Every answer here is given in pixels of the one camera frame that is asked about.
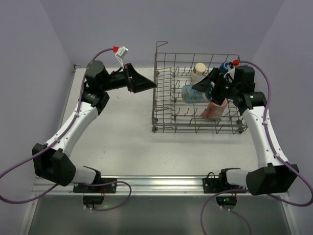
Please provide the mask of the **light blue patterned mug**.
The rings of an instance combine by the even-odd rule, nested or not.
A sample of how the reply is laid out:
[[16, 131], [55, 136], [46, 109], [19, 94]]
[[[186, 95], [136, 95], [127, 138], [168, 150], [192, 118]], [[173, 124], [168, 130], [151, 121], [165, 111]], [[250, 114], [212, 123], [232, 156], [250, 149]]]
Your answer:
[[199, 92], [192, 89], [192, 85], [185, 85], [181, 90], [181, 98], [185, 103], [209, 103], [212, 100], [211, 91]]

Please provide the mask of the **pink patterned mug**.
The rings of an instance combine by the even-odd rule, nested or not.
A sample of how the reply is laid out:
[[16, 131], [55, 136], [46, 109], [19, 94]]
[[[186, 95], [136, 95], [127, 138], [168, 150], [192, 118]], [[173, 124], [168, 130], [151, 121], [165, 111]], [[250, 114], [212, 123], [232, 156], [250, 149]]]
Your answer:
[[222, 117], [224, 110], [226, 109], [228, 104], [227, 99], [225, 99], [222, 105], [217, 105], [214, 102], [210, 102], [207, 108], [202, 112], [201, 118], [211, 118], [211, 119], [219, 119]]

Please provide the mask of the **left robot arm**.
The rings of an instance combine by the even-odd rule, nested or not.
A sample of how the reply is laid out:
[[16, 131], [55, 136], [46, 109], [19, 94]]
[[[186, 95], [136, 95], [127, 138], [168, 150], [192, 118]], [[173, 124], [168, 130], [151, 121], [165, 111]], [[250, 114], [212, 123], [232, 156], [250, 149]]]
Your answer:
[[32, 149], [35, 174], [60, 186], [71, 183], [91, 187], [101, 183], [101, 173], [91, 167], [75, 166], [71, 153], [88, 126], [102, 113], [110, 97], [108, 91], [126, 87], [131, 93], [156, 88], [156, 83], [139, 74], [128, 63], [108, 73], [99, 60], [86, 68], [80, 96], [73, 112], [62, 127], [44, 144]]

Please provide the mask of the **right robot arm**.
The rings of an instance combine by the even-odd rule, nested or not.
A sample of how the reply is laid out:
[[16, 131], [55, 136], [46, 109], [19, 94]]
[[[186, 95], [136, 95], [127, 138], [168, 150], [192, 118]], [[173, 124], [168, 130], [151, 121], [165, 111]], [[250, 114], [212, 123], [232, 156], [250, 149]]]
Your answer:
[[232, 100], [247, 124], [254, 143], [258, 168], [246, 171], [240, 168], [222, 169], [222, 185], [235, 185], [248, 189], [252, 195], [287, 192], [299, 172], [290, 164], [278, 143], [266, 110], [263, 92], [255, 91], [255, 70], [250, 66], [234, 66], [224, 71], [213, 68], [193, 89], [209, 95], [212, 103], [221, 105]]

